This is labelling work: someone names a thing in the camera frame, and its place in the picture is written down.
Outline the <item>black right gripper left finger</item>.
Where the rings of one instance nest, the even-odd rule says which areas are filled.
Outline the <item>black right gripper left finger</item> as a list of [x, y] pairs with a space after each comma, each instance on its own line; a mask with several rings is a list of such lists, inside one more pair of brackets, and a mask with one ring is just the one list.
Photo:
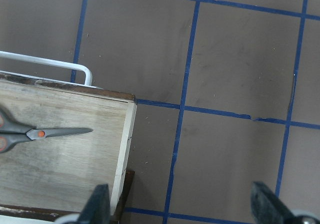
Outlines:
[[108, 187], [108, 184], [97, 185], [80, 213], [61, 216], [54, 223], [109, 223], [111, 208]]

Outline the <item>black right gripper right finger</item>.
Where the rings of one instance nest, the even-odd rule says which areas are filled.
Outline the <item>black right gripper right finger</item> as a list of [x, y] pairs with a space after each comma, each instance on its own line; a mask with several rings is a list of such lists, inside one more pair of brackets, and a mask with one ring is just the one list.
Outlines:
[[270, 189], [260, 181], [252, 183], [251, 213], [255, 223], [319, 223], [315, 215], [306, 211], [291, 211]]

